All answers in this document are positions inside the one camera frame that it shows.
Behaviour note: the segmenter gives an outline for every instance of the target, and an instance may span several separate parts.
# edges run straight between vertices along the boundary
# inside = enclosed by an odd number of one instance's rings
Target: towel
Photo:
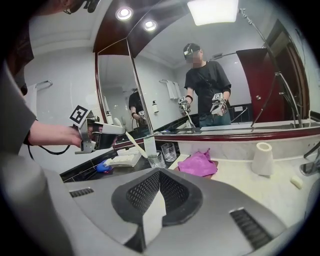
[[[183,162],[178,162],[180,172],[200,177],[215,174],[218,171],[216,164],[210,160],[210,148],[205,152],[196,152]]]
[[[174,82],[172,82],[170,80],[167,80],[166,81],[166,86],[168,88],[170,99],[174,99],[174,100],[178,99],[178,94],[177,94],[177,90],[176,90]]]
[[[176,90],[176,94],[178,96],[178,98],[181,98],[181,91],[180,91],[180,87],[179,87],[179,84],[177,82],[173,82],[174,84],[174,87],[175,87],[175,90]]]
[[[37,116],[37,88],[36,85],[28,86],[28,92],[24,96],[25,104]]]

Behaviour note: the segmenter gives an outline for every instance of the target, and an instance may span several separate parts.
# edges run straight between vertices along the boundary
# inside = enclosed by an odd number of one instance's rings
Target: white cup
[[[274,173],[272,147],[265,142],[256,145],[251,169],[255,174],[270,176]]]

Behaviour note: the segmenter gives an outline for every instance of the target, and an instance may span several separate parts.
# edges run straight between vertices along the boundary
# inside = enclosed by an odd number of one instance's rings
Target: jeans
[[[227,112],[222,116],[211,113],[200,115],[199,125],[200,127],[231,125],[230,114]]]

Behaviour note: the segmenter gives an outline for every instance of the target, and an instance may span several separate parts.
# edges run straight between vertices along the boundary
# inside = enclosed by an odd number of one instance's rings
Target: soap dispenser
[[[158,113],[159,112],[158,105],[156,104],[155,100],[152,102],[152,109],[153,109],[153,113]]]

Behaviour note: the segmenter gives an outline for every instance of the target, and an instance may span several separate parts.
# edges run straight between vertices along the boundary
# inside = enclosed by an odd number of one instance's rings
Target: countertop
[[[188,155],[180,155],[170,166],[174,169],[178,162]],[[305,176],[299,166],[310,160],[301,157],[277,159],[274,161],[274,173],[270,177],[261,176],[251,171],[249,160],[226,160],[212,158],[218,161],[218,172],[211,179],[229,184],[252,199],[256,200],[277,215],[289,228],[305,218],[308,196],[312,185],[320,178],[320,173]],[[298,176],[303,181],[302,189],[298,189],[290,180]]]
[[[171,164],[172,163],[165,162],[165,167],[169,168]],[[134,167],[115,167],[112,169],[112,172],[110,174],[106,174],[103,172],[96,172],[93,176],[90,177],[89,180],[107,179],[109,177],[134,173],[134,172],[138,172],[138,171],[148,169],[148,168],[151,168],[151,165],[150,165],[148,159],[141,156]]]

